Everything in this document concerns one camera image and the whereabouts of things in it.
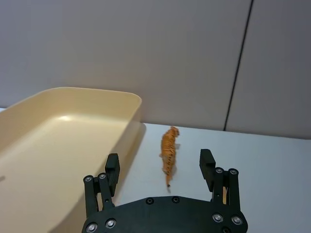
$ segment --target gray wall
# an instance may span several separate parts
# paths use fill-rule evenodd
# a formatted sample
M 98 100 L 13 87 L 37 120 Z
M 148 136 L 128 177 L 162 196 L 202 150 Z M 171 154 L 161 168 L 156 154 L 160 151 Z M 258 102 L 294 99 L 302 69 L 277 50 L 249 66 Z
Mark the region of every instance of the gray wall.
M 311 138 L 311 2 L 255 0 L 227 130 Z
M 143 120 L 222 130 L 249 0 L 2 0 L 0 106 L 56 86 L 134 92 Z

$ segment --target table surface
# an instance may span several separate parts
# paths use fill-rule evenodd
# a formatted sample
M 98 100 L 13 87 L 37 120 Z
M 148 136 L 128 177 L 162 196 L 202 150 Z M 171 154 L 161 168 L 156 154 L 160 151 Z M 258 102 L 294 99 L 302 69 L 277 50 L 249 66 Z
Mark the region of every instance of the table surface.
M 168 128 L 143 124 L 142 140 L 115 198 L 117 205 L 173 195 L 209 201 L 199 157 L 200 149 L 210 149 L 216 166 L 240 173 L 241 211 L 248 232 L 310 231 L 311 140 L 179 127 L 176 172 L 168 190 L 159 157 L 160 140 Z

